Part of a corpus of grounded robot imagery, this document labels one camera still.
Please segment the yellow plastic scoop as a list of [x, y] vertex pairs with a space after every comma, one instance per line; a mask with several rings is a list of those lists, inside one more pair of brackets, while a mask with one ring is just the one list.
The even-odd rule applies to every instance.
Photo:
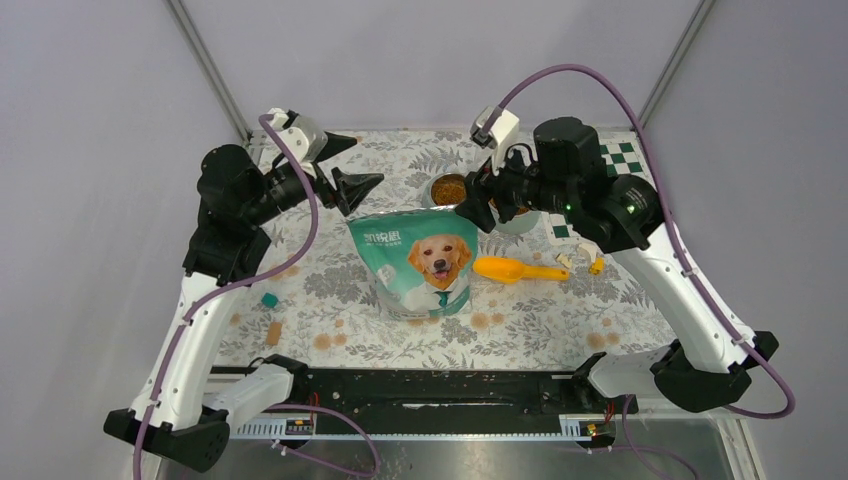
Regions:
[[567, 281], [570, 278], [565, 269], [527, 265], [517, 259], [492, 256], [478, 258], [472, 269], [482, 277], [504, 284], [525, 279]]

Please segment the teal pet food bag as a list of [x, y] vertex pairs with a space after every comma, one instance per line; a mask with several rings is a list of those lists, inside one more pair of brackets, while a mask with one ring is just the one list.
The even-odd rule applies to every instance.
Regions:
[[470, 302], [478, 230], [451, 207], [381, 212], [347, 226], [385, 317], [448, 317]]

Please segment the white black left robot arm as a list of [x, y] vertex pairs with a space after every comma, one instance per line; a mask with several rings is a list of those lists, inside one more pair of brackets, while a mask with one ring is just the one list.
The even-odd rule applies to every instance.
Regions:
[[140, 394], [111, 411], [104, 432], [198, 473], [221, 458], [233, 431], [274, 404], [288, 411], [313, 395], [304, 363], [273, 355], [213, 397], [204, 393], [237, 299], [260, 279], [270, 247], [265, 225], [302, 202], [349, 214], [381, 181], [375, 173], [324, 173], [320, 163], [356, 144], [330, 132], [284, 130], [286, 152], [262, 171], [248, 151], [226, 144], [201, 163], [197, 228], [169, 337]]

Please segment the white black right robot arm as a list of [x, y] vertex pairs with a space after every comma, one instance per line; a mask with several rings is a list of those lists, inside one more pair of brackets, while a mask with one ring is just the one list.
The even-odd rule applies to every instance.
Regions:
[[519, 210], [558, 214], [585, 240], [624, 267], [668, 322], [675, 339], [653, 351], [600, 353], [576, 371], [575, 402], [597, 412], [612, 398], [659, 397], [693, 413], [735, 410], [778, 342], [747, 327], [696, 276], [676, 227], [664, 217], [655, 187], [633, 174], [612, 174], [597, 131], [574, 117], [538, 125], [534, 159], [517, 149], [518, 119], [482, 115], [471, 126], [482, 165], [465, 179], [457, 213], [490, 232]]

